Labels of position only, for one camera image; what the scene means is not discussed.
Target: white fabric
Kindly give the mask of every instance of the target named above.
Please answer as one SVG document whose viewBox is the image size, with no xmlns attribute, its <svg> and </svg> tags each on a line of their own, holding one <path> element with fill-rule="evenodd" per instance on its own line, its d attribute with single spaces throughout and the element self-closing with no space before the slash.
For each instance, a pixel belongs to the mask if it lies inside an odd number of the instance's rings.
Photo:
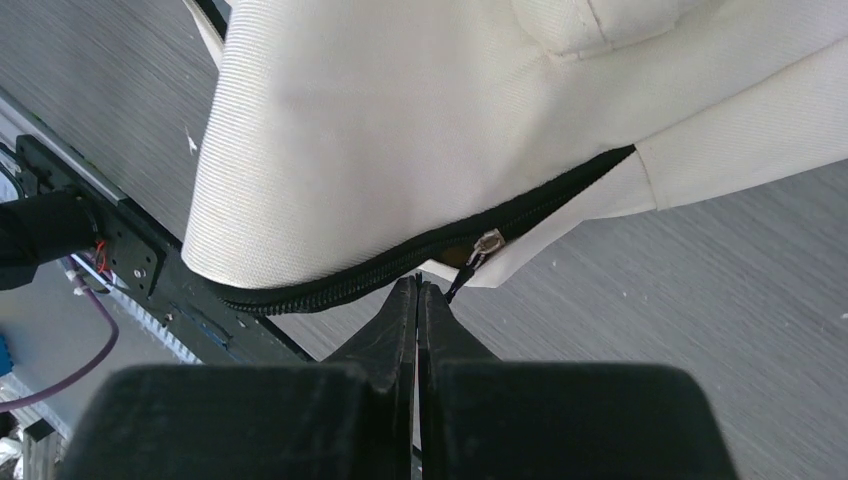
<svg viewBox="0 0 848 480">
<path fill-rule="evenodd" d="M 240 0 L 201 148 L 187 265 L 242 288 L 321 278 L 648 139 L 638 146 L 642 155 L 650 149 L 650 182 L 631 157 L 475 277 L 495 285 L 582 219 L 654 208 L 645 188 L 654 181 L 667 195 L 659 206 L 671 206 L 840 155 L 841 144 L 831 143 L 763 173 L 775 157 L 758 149 L 783 133 L 770 129 L 807 104 L 771 109 L 783 117 L 765 128 L 744 119 L 761 118 L 752 115 L 780 99 L 744 99 L 848 36 L 844 0 L 710 0 L 679 18 L 691 2 L 671 2 L 675 12 L 637 16 L 638 25 L 622 21 L 640 2 L 592 0 L 611 9 L 598 18 L 615 19 L 607 25 L 622 44 L 653 36 L 624 48 L 605 40 L 612 51 L 590 56 L 579 54 L 594 48 L 590 41 L 562 50 L 578 55 L 543 45 L 519 21 L 517 10 L 527 7 L 516 8 L 519 1 Z M 559 25 L 562 38 L 575 33 Z M 846 73 L 840 65 L 828 66 L 824 79 L 808 68 L 796 81 L 830 82 L 846 97 L 832 78 Z M 739 99 L 738 110 L 726 106 Z M 824 99 L 815 97 L 806 113 L 815 117 Z M 739 119 L 723 131 L 734 142 L 705 137 L 718 132 L 722 115 Z M 797 140 L 822 140 L 811 133 L 802 128 Z M 727 160 L 690 160 L 689 142 Z M 693 166 L 717 171 L 701 184 Z M 736 175 L 729 187 L 719 185 L 725 167 Z"/>
<path fill-rule="evenodd" d="M 580 58 L 671 30 L 701 0 L 513 0 L 518 24 L 549 53 Z"/>
</svg>

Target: blue object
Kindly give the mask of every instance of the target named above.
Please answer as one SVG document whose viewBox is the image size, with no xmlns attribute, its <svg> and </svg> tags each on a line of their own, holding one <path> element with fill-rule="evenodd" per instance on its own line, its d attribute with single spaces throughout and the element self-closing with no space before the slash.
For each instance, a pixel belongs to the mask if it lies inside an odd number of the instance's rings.
<svg viewBox="0 0 848 480">
<path fill-rule="evenodd" d="M 0 377 L 12 371 L 12 357 L 9 355 L 9 347 L 6 346 L 6 338 L 0 335 Z"/>
</svg>

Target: zipper teeth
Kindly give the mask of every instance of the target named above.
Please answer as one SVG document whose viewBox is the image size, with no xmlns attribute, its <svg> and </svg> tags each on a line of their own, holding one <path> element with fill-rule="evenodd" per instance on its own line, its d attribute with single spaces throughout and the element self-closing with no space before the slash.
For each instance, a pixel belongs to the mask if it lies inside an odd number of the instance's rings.
<svg viewBox="0 0 848 480">
<path fill-rule="evenodd" d="M 534 226 L 547 218 L 550 214 L 561 208 L 569 200 L 579 195 L 580 192 L 589 188 L 604 175 L 609 173 L 616 165 L 633 153 L 635 148 L 631 145 L 610 150 L 602 156 L 613 155 L 602 161 L 602 167 L 594 172 L 581 172 L 578 174 L 576 185 L 565 187 L 560 194 L 537 204 L 506 221 L 492 220 L 486 225 L 477 225 L 470 234 L 455 235 L 445 240 L 440 240 L 418 247 L 413 251 L 403 254 L 396 259 L 386 262 L 379 267 L 351 276 L 336 284 L 321 288 L 313 293 L 302 294 L 296 298 L 281 301 L 269 301 L 265 303 L 248 303 L 245 301 L 232 301 L 226 298 L 221 300 L 230 308 L 251 313 L 254 315 L 280 315 L 283 313 L 313 312 L 323 310 L 333 305 L 343 303 L 345 299 L 354 300 L 359 298 L 361 292 L 375 288 L 381 283 L 387 284 L 387 279 L 397 278 L 429 260 L 445 248 L 462 244 L 471 244 L 484 234 L 493 229 L 498 229 L 508 244 L 512 240 L 524 235 Z"/>
<path fill-rule="evenodd" d="M 314 294 L 301 296 L 297 299 L 282 301 L 273 305 L 250 305 L 239 302 L 231 302 L 223 299 L 230 308 L 253 315 L 282 315 L 284 313 L 297 313 L 321 309 L 324 305 L 334 303 L 346 296 L 353 295 L 363 289 L 368 289 L 386 278 L 395 278 L 421 265 L 426 260 L 441 253 L 447 247 L 457 244 L 473 242 L 479 235 L 463 235 L 431 243 L 409 252 L 389 263 L 369 272 L 346 279 L 337 285 L 324 289 Z"/>
<path fill-rule="evenodd" d="M 560 195 L 557 198 L 548 200 L 547 202 L 537 205 L 531 210 L 522 213 L 520 216 L 509 220 L 502 224 L 501 227 L 492 227 L 484 229 L 484 231 L 492 230 L 493 228 L 498 228 L 501 230 L 504 240 L 506 242 L 510 242 L 514 240 L 516 237 L 524 234 L 522 230 L 524 230 L 524 223 L 529 223 L 530 227 L 533 226 L 536 222 L 535 217 L 537 214 L 544 213 L 547 216 L 547 210 L 551 207 L 559 208 L 559 204 L 563 201 L 572 198 L 573 195 L 564 194 Z M 434 255 L 440 253 L 444 248 L 452 247 L 455 245 L 459 245 L 462 243 L 473 242 L 480 237 L 479 234 L 475 235 L 463 235 L 461 237 L 453 237 L 447 240 L 440 241 L 438 243 L 433 243 L 427 245 L 426 247 L 421 247 L 416 249 L 415 251 L 409 252 L 402 257 L 390 262 L 389 264 L 381 267 L 378 270 L 365 272 L 361 275 L 357 275 L 351 279 L 345 280 L 344 282 L 339 283 L 331 288 L 325 289 L 321 292 L 317 292 L 315 294 L 306 295 L 291 301 L 283 301 L 274 305 L 249 305 L 244 303 L 230 302 L 224 300 L 224 303 L 227 304 L 230 308 L 235 310 L 240 310 L 246 313 L 251 313 L 254 315 L 282 315 L 285 313 L 296 313 L 302 311 L 312 311 L 321 309 L 322 306 L 338 301 L 345 296 L 355 294 L 356 292 L 367 289 L 372 285 L 378 284 L 381 281 L 384 281 L 388 277 L 397 277 L 398 275 L 403 275 L 404 273 L 412 270 L 413 268 L 421 265 L 425 261 L 432 258 Z"/>
</svg>

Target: zipper pull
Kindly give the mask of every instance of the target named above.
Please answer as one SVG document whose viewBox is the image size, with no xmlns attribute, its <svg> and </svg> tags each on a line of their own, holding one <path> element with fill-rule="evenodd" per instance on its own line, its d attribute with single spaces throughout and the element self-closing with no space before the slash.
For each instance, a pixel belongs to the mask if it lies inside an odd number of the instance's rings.
<svg viewBox="0 0 848 480">
<path fill-rule="evenodd" d="M 489 256 L 503 248 L 505 245 L 506 240 L 504 240 L 503 235 L 501 235 L 501 232 L 497 228 L 489 230 L 484 233 L 482 237 L 478 238 L 477 241 L 474 242 L 474 251 L 471 253 L 471 256 L 468 257 L 468 261 L 465 262 L 465 266 L 459 269 L 459 272 L 457 272 L 456 278 L 454 278 L 450 288 L 447 292 L 445 292 L 445 300 L 450 303 L 451 300 L 453 300 L 453 297 L 456 296 L 456 292 L 458 292 L 463 285 L 471 280 L 471 277 L 477 273 L 477 269 L 483 266 Z"/>
</svg>

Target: black metal bracket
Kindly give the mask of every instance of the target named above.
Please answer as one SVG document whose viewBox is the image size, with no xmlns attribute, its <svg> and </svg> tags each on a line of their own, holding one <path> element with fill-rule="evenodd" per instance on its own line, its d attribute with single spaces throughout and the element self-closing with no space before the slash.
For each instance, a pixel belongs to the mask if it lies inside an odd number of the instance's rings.
<svg viewBox="0 0 848 480">
<path fill-rule="evenodd" d="M 86 200 L 97 236 L 105 241 L 108 266 L 127 285 L 123 292 L 201 361 L 313 361 L 267 318 L 236 312 L 220 302 L 182 262 L 179 240 L 135 202 L 110 201 L 34 136 L 16 139 L 13 160 L 20 167 L 16 180 L 28 197 L 62 190 Z"/>
<path fill-rule="evenodd" d="M 420 478 L 416 357 L 425 479 L 737 478 L 686 373 L 501 362 L 420 277 L 399 280 L 322 364 L 145 367 L 111 379 L 61 478 Z"/>
<path fill-rule="evenodd" d="M 101 229 L 97 234 L 108 246 L 105 255 L 109 268 L 126 281 L 130 291 L 142 296 L 153 294 L 163 252 L 151 239 L 35 137 L 18 137 L 16 160 L 21 167 L 16 177 L 27 196 L 71 189 L 91 200 Z"/>
</svg>

